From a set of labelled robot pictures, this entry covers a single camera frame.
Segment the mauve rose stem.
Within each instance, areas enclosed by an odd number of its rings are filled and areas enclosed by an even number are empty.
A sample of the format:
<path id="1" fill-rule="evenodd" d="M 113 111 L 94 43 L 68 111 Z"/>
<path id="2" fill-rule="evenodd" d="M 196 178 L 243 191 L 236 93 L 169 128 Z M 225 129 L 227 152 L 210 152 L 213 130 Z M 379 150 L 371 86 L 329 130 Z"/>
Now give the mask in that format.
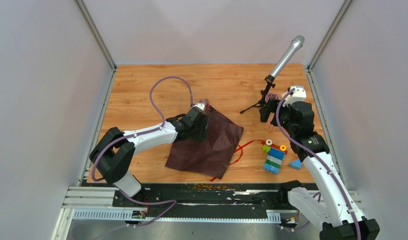
<path id="1" fill-rule="evenodd" d="M 209 100 L 207 98 L 203 98 L 203 99 L 200 99 L 199 103 L 202 103 L 207 106 L 209 105 Z"/>
<path id="2" fill-rule="evenodd" d="M 280 100 L 282 96 L 277 93 L 269 92 L 265 97 L 265 101 L 269 102 L 271 99 Z"/>

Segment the maroon flower bouquet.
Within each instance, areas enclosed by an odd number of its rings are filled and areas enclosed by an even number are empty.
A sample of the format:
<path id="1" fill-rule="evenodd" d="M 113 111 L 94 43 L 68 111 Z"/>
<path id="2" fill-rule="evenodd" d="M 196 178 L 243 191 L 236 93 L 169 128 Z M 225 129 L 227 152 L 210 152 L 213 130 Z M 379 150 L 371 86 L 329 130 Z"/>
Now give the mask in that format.
<path id="1" fill-rule="evenodd" d="M 165 167 L 221 179 L 228 169 L 244 128 L 211 105 L 208 106 L 205 141 L 183 140 L 172 144 Z"/>

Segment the red ribbon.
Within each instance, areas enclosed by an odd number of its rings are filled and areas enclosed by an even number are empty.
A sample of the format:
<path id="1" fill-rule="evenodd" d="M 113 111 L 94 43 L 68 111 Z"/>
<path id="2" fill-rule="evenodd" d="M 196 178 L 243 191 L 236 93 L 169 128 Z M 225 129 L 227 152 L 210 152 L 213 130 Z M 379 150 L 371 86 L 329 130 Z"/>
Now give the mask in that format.
<path id="1" fill-rule="evenodd" d="M 224 178 L 206 177 L 205 183 L 255 183 L 263 182 L 267 173 L 263 170 L 265 158 L 262 152 L 264 139 L 254 139 L 238 145 L 228 164 Z"/>

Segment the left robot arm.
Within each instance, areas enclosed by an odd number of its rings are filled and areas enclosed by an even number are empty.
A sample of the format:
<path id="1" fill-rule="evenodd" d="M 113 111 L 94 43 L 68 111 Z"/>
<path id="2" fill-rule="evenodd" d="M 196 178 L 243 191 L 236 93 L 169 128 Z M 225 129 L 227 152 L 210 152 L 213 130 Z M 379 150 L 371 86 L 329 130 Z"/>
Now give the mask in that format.
<path id="1" fill-rule="evenodd" d="M 208 123 L 205 110 L 205 104 L 197 103 L 186 114 L 166 119 L 163 125 L 134 131 L 112 127 L 93 148 L 89 159 L 106 183 L 124 192 L 126 201 L 138 207 L 144 202 L 145 193 L 141 183 L 128 171 L 133 156 L 159 145 L 204 141 Z"/>

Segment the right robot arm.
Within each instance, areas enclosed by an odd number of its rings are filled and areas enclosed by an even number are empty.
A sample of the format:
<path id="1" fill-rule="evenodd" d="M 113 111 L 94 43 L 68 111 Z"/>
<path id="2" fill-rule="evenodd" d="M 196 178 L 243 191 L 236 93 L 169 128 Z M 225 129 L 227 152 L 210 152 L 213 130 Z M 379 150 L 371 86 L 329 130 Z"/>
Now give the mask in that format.
<path id="1" fill-rule="evenodd" d="M 319 230 L 321 240 L 374 240 L 380 232 L 375 219 L 367 219 L 352 199 L 333 164 L 324 138 L 314 131 L 312 105 L 303 101 L 284 104 L 271 98 L 260 103 L 260 121 L 279 127 L 291 149 L 309 170 L 324 201 L 314 199 L 297 181 L 285 182 L 278 204 L 292 206 Z"/>

